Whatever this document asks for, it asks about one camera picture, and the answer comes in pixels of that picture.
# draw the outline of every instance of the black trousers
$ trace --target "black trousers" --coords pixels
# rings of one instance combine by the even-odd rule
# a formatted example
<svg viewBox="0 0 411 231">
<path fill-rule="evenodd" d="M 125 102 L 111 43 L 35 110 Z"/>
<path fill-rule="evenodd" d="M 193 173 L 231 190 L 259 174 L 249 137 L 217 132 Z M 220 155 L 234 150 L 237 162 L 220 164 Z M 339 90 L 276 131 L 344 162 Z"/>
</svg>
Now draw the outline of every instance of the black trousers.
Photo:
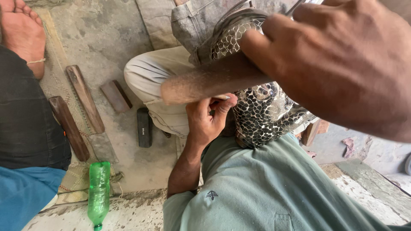
<svg viewBox="0 0 411 231">
<path fill-rule="evenodd" d="M 71 150 L 26 61 L 0 45 L 0 166 L 67 170 Z"/>
</svg>

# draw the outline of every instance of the ankle string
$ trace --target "ankle string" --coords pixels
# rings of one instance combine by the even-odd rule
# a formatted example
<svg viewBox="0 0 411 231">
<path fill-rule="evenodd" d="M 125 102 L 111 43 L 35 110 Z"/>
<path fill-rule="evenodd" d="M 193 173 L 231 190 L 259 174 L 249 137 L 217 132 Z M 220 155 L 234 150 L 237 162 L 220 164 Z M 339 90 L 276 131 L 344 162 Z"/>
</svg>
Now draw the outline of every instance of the ankle string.
<svg viewBox="0 0 411 231">
<path fill-rule="evenodd" d="M 45 58 L 42 58 L 42 59 L 40 59 L 39 61 L 28 62 L 27 64 L 29 64 L 29 63 L 37 63 L 37 62 L 44 62 L 44 61 L 46 61 L 46 59 L 45 59 Z"/>
</svg>

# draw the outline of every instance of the bare foot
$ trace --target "bare foot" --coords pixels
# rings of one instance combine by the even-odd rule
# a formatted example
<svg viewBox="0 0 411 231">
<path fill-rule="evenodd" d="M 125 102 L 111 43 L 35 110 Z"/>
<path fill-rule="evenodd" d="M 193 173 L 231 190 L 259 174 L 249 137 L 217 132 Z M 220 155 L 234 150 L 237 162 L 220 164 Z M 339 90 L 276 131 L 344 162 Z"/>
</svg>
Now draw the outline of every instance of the bare foot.
<svg viewBox="0 0 411 231">
<path fill-rule="evenodd" d="M 23 0 L 0 0 L 2 44 L 27 62 L 44 58 L 46 34 L 42 20 Z M 44 75 L 44 62 L 29 63 L 37 79 Z"/>
</svg>

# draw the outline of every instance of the bottle cap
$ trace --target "bottle cap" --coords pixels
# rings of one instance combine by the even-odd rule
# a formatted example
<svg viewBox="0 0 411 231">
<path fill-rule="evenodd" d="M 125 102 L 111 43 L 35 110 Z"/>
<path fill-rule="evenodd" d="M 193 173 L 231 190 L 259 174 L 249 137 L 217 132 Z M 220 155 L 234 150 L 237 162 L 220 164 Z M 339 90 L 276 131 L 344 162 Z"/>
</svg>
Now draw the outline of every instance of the bottle cap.
<svg viewBox="0 0 411 231">
<path fill-rule="evenodd" d="M 103 228 L 103 224 L 98 224 L 94 226 L 94 231 L 100 231 Z"/>
</svg>

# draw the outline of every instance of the engraved pattern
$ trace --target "engraved pattern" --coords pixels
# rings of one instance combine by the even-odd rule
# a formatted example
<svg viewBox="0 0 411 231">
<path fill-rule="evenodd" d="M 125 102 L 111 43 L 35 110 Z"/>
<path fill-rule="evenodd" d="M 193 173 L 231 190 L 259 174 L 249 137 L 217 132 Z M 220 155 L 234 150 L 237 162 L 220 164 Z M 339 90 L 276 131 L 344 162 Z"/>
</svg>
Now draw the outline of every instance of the engraved pattern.
<svg viewBox="0 0 411 231">
<path fill-rule="evenodd" d="M 251 16 L 231 24 L 211 48 L 211 58 L 220 59 L 240 50 L 238 39 L 247 29 L 262 32 L 265 18 Z M 243 148 L 257 148 L 267 144 L 304 122 L 315 118 L 307 109 L 292 101 L 276 82 L 243 89 L 234 94 L 238 104 L 233 107 L 236 116 L 236 141 Z"/>
</svg>

